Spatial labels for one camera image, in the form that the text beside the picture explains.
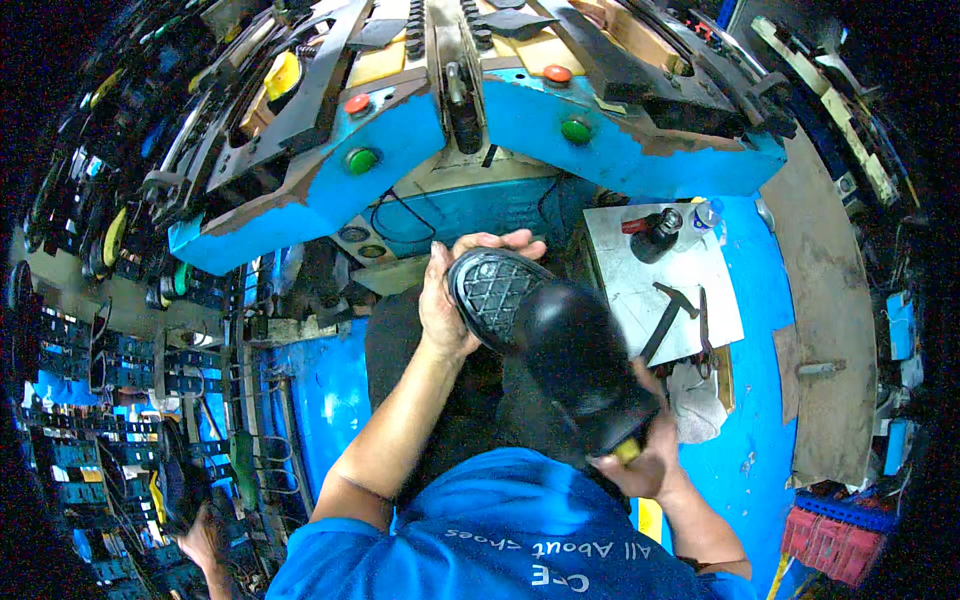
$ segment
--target rubber pad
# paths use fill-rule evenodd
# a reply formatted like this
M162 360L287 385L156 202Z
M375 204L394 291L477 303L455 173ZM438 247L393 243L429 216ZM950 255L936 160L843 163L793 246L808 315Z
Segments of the rubber pad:
M553 274L520 254L499 248L477 248L464 253L450 267L450 296L481 342L494 351L516 351L516 309Z

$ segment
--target tool handle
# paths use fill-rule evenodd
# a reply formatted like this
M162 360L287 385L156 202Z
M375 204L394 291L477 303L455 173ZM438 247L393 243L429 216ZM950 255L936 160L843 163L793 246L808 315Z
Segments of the tool handle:
M646 346L640 351L640 356L643 357L645 364L649 365L650 359L652 359L654 354L657 353L657 350L660 349L660 344L663 343L666 332L670 330L670 325L677 319L678 312L680 312L680 305L676 302L670 302L666 310L663 311L663 316L660 317L660 322L657 323L657 328L654 329L653 335L650 336Z

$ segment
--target blue t-shirt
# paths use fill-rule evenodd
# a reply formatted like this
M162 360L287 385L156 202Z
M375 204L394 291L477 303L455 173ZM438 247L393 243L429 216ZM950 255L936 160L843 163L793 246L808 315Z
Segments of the blue t-shirt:
M325 518L299 528L267 598L756 598L743 578L697 576L634 530L568 465L500 448L444 473L383 534Z

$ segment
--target right hand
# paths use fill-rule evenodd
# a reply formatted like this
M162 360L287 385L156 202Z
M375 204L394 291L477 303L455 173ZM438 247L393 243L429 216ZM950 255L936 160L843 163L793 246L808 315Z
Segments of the right hand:
M185 536L177 536L177 545L203 572L216 568L223 561L223 536L208 502L204 502L197 511L190 531Z
M677 423L666 405L660 381L647 370L642 358L632 362L640 384L660 400L660 413L650 424L646 446L630 464L621 465L615 456L601 456L590 463L627 497L656 500L685 479L680 466Z

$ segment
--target water bottle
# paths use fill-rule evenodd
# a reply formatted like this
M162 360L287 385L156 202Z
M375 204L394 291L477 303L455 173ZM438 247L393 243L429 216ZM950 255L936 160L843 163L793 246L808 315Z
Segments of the water bottle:
M677 252L686 252L693 248L704 234L720 225L720 213L722 212L723 203L719 200L696 204L696 208L690 213L690 218L684 223L680 231L680 238L674 244L673 249Z

